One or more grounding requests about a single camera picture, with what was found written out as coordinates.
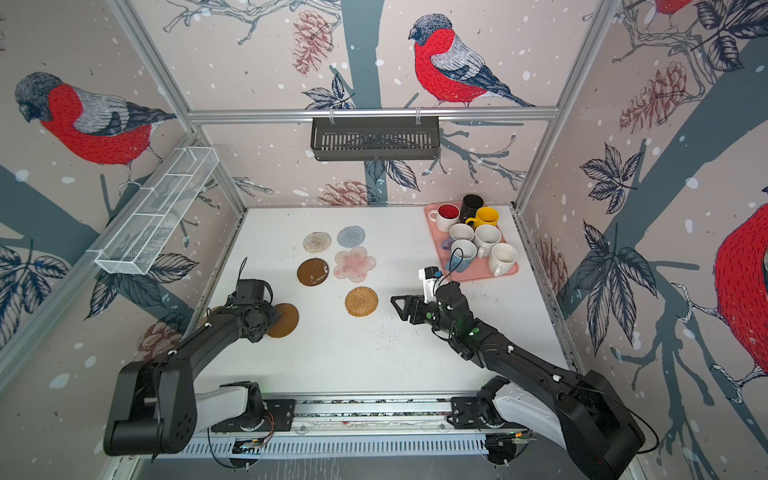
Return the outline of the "brown wooden round coaster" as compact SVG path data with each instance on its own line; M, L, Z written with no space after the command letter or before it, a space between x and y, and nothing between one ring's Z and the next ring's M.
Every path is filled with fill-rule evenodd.
M298 326L300 315L298 309L289 303L279 303L275 306L280 313L278 321L267 331L271 338L284 338L290 335Z

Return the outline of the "rattan woven round coaster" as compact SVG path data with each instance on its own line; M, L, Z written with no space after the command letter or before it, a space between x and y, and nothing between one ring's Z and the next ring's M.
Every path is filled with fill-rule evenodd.
M345 309L351 316L357 318L371 315L377 309L378 304L377 293L364 286L352 289L345 298Z

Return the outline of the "pink flower resin coaster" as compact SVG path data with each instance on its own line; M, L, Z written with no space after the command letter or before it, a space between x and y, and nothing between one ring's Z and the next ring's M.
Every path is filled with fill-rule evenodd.
M335 255L334 260L336 265L333 275L337 279L347 279L353 283L362 283L368 273L377 266L377 260L362 246L340 251Z

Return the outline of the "dark brown scratched round coaster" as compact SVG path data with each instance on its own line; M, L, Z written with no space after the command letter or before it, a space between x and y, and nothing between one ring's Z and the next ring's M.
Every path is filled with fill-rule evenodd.
M322 284L329 276L329 267L325 260L310 258L300 264L297 269L298 281L307 287Z

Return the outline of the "blue woven round coaster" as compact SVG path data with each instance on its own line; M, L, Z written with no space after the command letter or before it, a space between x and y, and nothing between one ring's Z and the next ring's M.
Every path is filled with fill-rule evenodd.
M346 249L360 246L365 240L365 231L362 227L351 225L342 228L337 235L337 243Z

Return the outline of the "beige woven round coaster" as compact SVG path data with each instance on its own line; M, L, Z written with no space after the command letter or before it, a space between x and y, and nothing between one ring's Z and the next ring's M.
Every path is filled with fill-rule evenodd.
M312 232L304 238L302 243L304 250L309 253L323 252L331 245L332 238L327 232Z

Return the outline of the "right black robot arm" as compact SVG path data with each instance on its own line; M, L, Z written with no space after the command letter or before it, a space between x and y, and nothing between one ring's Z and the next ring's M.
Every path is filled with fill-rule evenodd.
M401 295L390 302L401 320L445 332L448 345L461 358L541 401L556 416L565 449L587 477L618 479L640 453L645 436L603 375L560 368L516 345L475 317L457 282L438 287L433 300Z

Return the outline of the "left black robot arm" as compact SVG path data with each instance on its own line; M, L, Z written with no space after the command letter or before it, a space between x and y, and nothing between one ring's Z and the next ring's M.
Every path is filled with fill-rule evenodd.
M176 454L196 432L225 420L243 417L260 425L267 407L256 382L224 384L197 394L194 381L231 344L262 340L281 317L273 299L267 282L240 279L225 305L176 347L123 367L105 428L104 452L112 457Z

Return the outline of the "small white cup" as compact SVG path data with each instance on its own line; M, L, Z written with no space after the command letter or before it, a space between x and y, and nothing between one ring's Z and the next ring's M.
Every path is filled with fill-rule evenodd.
M471 226L467 224L456 223L449 229L449 236L454 241L472 241L475 237L475 231Z

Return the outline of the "pink rectangular tray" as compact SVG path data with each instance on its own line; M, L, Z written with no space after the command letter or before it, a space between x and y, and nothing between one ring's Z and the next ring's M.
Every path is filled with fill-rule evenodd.
M454 242L454 238L448 231L443 232L438 229L438 216L434 214L434 211L437 211L439 206L440 203L434 203L425 206L424 215L426 217L426 224L432 238L432 244L439 259L439 264L443 270L447 270L447 264L449 262L449 257L451 256L451 246ZM494 209L499 212L499 220L497 221L495 227L500 232L500 240L502 243L512 245L519 238L517 227L515 225L512 214L508 209L504 209L502 206L494 206ZM490 251L487 251L487 256L476 257L464 271L453 273L452 278L458 282L469 282L494 278L493 271L489 269L489 260Z

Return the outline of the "white mug front right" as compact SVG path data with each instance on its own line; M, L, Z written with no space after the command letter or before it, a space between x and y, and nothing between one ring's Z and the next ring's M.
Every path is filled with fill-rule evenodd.
M493 277L500 277L512 271L518 261L518 251L507 243L495 244L488 256L488 268Z

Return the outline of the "white mug centre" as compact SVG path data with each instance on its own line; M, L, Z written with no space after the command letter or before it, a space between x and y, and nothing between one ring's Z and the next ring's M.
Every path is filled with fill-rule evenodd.
M501 231L493 225L483 224L475 229L473 243L478 258L486 258L492 248L502 240Z

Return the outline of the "black mug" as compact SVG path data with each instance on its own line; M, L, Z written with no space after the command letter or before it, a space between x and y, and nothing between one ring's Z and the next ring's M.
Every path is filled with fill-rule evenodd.
M465 195L462 199L460 206L459 221L465 223L467 219L474 218L477 211L484 206L485 202L482 197L476 194Z

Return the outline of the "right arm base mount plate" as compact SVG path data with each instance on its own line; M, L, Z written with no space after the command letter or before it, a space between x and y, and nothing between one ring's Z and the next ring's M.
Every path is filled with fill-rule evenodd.
M476 396L459 396L450 399L450 412L446 422L458 430L522 429L527 427L504 420L491 401Z

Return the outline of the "aluminium front rail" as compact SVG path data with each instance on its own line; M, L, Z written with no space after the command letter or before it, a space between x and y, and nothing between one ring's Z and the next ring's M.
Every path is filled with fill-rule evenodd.
M497 397L488 389L474 396L491 401L504 420L560 432L554 413L537 399L527 401ZM119 443L136 443L140 450L161 450L163 442L185 443L193 433L243 413L260 415L263 401L257 385L249 382L223 385L203 394L181 392L166 396L151 393L144 387L130 398L113 399L105 447L115 450ZM336 403L317 400L313 404L317 407L315 410L300 408L299 414L329 417L335 421L357 417L378 421L438 414L447 416L451 407L450 400L421 402L413 399L380 399L373 402L347 399Z

